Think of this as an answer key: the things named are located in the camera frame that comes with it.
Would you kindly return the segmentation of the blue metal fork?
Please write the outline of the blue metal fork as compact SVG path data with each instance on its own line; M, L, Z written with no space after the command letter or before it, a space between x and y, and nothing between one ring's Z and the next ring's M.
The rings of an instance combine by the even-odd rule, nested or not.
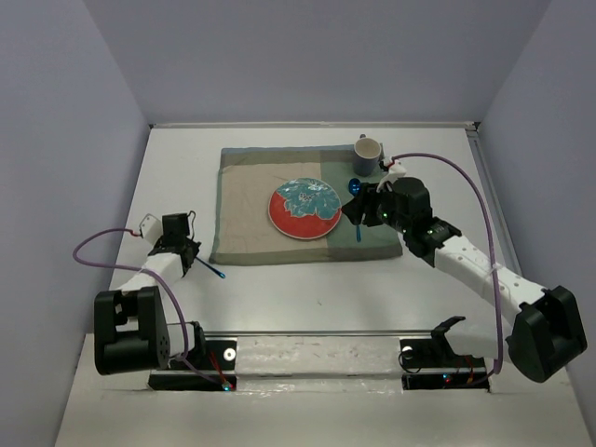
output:
M210 263L204 261L203 259L199 258L198 256L195 258L195 260L197 262L201 263L206 268L208 268L213 274L215 274L219 278L222 278L222 279L225 279L226 278L226 274L224 272L222 272L219 269L215 268L213 265L211 265Z

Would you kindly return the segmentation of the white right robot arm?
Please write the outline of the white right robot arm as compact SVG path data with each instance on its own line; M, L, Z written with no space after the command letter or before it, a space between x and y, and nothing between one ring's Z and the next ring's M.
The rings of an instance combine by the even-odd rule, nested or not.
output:
M529 281L499 264L492 251L480 251L458 228L434 215L420 180L353 179L348 189L353 198L342 213L353 225L392 228L412 255L493 305L494 374L509 360L526 378L544 383L587 350L575 296L563 286L548 289Z

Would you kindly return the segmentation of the blue metal spoon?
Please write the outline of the blue metal spoon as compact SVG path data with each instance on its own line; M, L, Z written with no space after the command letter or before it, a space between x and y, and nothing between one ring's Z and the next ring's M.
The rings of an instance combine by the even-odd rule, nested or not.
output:
M352 178L349 182L348 182L348 191L350 192L350 194L353 197L356 197L359 193L360 190L360 186L361 186L361 182L358 178ZM361 222L359 222L356 225L356 241L358 243L360 243L362 241L362 237L361 237L361 230L360 230L360 224Z

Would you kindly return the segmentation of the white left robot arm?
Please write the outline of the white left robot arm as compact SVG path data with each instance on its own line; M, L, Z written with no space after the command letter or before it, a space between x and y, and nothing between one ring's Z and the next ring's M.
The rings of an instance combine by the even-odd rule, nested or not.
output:
M190 215L147 215L139 236L152 246L144 264L125 284L94 300L94 360L101 375L165 370L173 359L195 368L208 353L200 324L182 320L170 327L162 300L171 297L172 285L187 275L199 252ZM171 329L182 336L175 346Z

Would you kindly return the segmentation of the lavender cup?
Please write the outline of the lavender cup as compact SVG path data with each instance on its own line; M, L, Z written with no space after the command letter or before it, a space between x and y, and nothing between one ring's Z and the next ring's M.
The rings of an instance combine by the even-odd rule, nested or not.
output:
M383 156L383 145L377 140L361 134L353 144L352 169L361 177L372 175Z

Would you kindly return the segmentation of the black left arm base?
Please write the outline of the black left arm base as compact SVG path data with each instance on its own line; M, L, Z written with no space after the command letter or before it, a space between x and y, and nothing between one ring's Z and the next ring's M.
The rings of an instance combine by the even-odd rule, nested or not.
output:
M191 368L173 359L166 370L150 372L147 386L153 391L233 392L236 360L236 338L208 338L204 355L195 349L188 354Z

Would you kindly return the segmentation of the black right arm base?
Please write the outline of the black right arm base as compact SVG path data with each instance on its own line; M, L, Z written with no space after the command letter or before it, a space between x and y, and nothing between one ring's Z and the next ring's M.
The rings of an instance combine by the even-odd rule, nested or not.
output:
M405 391L478 389L489 391L491 374L483 358L457 355L446 334L464 321L456 316L437 325L426 338L400 340L398 363Z

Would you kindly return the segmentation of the patchwork cloth placemat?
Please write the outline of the patchwork cloth placemat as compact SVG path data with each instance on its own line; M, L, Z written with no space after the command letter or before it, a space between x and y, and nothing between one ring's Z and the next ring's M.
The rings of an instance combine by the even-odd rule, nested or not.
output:
M269 200L286 181L314 178L342 202L351 199L352 145L224 148L218 172L215 236L210 261L256 266L362 262L400 257L398 235L385 226L354 227L346 217L327 235L303 240L278 231Z

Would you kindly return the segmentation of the red and teal plate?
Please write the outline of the red and teal plate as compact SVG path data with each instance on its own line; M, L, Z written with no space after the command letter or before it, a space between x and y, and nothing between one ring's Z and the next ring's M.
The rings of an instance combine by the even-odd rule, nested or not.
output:
M279 186L268 203L268 217L283 235L300 240L327 236L341 218L341 200L327 183L297 178Z

